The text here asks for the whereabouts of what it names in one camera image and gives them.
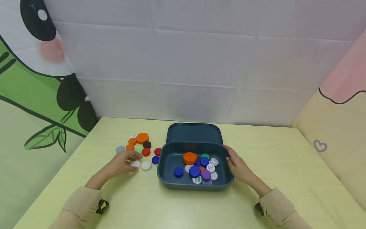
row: right hand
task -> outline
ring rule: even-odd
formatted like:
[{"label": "right hand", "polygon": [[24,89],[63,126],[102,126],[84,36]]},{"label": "right hand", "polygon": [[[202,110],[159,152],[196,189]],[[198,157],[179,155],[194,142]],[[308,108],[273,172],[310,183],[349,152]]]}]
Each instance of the right hand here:
[{"label": "right hand", "polygon": [[140,159],[142,159],[142,155],[138,152],[134,150],[124,151],[116,154],[114,158],[104,166],[104,169],[111,178],[117,177],[123,173],[130,173],[138,170],[137,167],[132,167],[127,160],[135,161]]},{"label": "right hand", "polygon": [[229,152],[230,157],[226,157],[226,161],[234,177],[249,186],[252,185],[255,182],[256,175],[232,148],[227,145],[223,145],[223,147]]}]

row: beige sleeve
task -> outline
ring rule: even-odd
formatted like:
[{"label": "beige sleeve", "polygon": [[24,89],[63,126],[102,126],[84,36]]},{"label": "beige sleeve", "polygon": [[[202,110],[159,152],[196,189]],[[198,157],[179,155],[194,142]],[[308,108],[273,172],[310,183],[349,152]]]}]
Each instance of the beige sleeve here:
[{"label": "beige sleeve", "polygon": [[259,199],[264,215],[274,221],[281,229],[312,228],[295,211],[295,205],[277,188]]},{"label": "beige sleeve", "polygon": [[102,191],[78,188],[67,199],[57,219],[49,229],[84,229],[98,208]]}]

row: heart drawing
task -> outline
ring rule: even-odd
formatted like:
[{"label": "heart drawing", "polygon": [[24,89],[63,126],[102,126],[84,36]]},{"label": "heart drawing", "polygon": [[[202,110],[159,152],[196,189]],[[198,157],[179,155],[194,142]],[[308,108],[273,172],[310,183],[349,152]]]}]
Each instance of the heart drawing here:
[{"label": "heart drawing", "polygon": [[328,146],[326,143],[322,143],[321,141],[319,141],[318,139],[314,140],[314,147],[315,149],[319,152],[322,153],[324,151],[326,151],[328,149]]}]

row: white backdrop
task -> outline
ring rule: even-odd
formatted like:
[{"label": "white backdrop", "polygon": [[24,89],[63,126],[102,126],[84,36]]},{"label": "white backdrop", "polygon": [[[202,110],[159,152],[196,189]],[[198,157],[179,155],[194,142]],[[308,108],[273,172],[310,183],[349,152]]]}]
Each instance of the white backdrop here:
[{"label": "white backdrop", "polygon": [[99,116],[290,126],[365,0],[45,0]]}]

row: light yellow table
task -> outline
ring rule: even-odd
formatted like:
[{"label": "light yellow table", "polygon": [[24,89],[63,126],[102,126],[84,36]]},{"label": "light yellow table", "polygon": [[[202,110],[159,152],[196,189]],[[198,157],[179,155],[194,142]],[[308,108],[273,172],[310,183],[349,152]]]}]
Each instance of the light yellow table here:
[{"label": "light yellow table", "polygon": [[[15,228],[47,228],[71,193],[112,159],[115,148],[126,145],[130,134],[148,133],[155,149],[165,144],[173,123],[102,118]],[[217,126],[224,143],[270,187],[287,195],[314,228],[366,227],[366,213],[296,128]],[[95,214],[88,228],[272,228],[254,210],[257,194],[237,180],[221,192],[169,190],[154,166],[148,172],[110,180],[103,198],[111,205],[104,215]]]}]

